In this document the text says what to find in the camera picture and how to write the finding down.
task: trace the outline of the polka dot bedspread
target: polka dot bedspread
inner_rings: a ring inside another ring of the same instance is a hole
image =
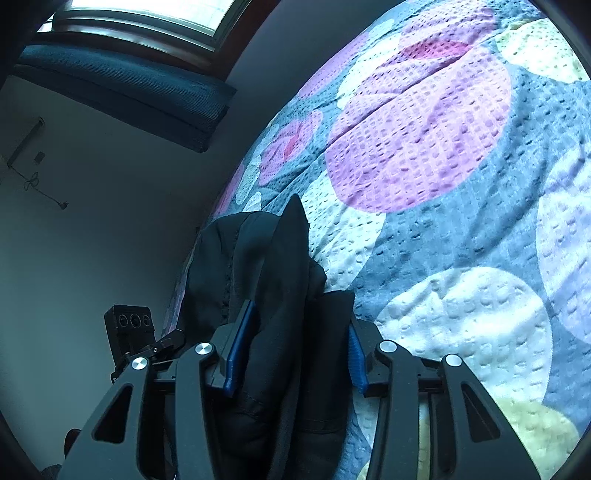
[[[591,420],[590,98],[528,2],[408,0],[277,114],[212,218],[299,194],[327,289],[416,355],[459,353],[547,480]],[[365,478],[377,409],[353,393],[336,480]]]

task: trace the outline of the window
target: window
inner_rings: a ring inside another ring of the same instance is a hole
[[[69,0],[37,40],[134,54],[225,79],[279,0]]]

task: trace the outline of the wooden window trim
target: wooden window trim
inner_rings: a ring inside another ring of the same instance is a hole
[[[46,22],[33,43],[62,43],[98,48],[140,57],[226,80],[252,37],[280,0],[251,0],[217,51],[173,35],[120,28],[116,22],[53,25]]]

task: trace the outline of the gray wall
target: gray wall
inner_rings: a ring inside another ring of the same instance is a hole
[[[62,212],[23,191],[20,179],[0,185],[0,409],[39,468],[61,462],[64,435],[83,425],[109,387],[103,313],[129,303],[162,318],[194,227],[259,132],[396,3],[282,0],[230,74],[238,93],[201,155],[7,81],[0,153],[20,138],[19,119],[42,116],[47,128],[17,167],[32,173],[34,154],[45,151],[41,187],[70,202]]]

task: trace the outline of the blue fabric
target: blue fabric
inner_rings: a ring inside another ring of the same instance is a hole
[[[14,74],[199,153],[236,92],[176,67],[62,45],[27,47]]]

